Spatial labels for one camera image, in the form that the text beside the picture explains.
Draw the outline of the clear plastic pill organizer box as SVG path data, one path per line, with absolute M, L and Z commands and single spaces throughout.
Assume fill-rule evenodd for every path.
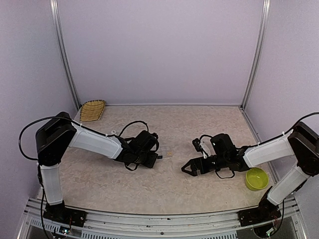
M 171 146 L 160 146 L 159 149 L 157 150 L 158 159 L 172 157 L 173 154 L 172 154 L 172 156 L 167 155 L 167 152 L 169 152 L 169 151 L 173 153 L 173 149 Z

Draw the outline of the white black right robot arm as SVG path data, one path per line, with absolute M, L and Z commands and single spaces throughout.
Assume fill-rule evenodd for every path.
M 228 134 L 210 137 L 214 154 L 201 138 L 192 144 L 201 157 L 189 160 L 181 170 L 191 176 L 228 168 L 243 172 L 266 162 L 294 156 L 296 165 L 266 194 L 267 202 L 258 206 L 255 217 L 265 221 L 288 195 L 301 187 L 310 177 L 319 173 L 319 135 L 304 122 L 296 123 L 289 131 L 255 146 L 237 148 Z

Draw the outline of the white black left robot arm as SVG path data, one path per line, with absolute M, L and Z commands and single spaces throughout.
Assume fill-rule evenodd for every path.
M 136 137 L 122 138 L 103 134 L 73 121 L 69 114 L 60 112 L 49 118 L 35 135 L 37 161 L 50 213 L 63 222 L 70 211 L 63 204 L 59 164 L 68 148 L 79 148 L 121 162 L 126 168 L 134 164 L 153 168 L 159 148 L 158 135 L 148 129 Z

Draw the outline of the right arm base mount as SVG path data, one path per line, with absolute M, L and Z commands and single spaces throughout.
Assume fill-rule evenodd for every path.
M 271 221 L 281 216 L 279 206 L 272 204 L 267 198 L 262 198 L 257 207 L 238 212 L 242 227 Z

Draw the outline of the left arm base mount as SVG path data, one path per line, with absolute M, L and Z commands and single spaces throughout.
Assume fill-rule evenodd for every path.
M 46 203 L 43 213 L 45 219 L 81 228 L 84 227 L 86 216 L 86 211 L 66 207 L 64 201 L 54 205 Z

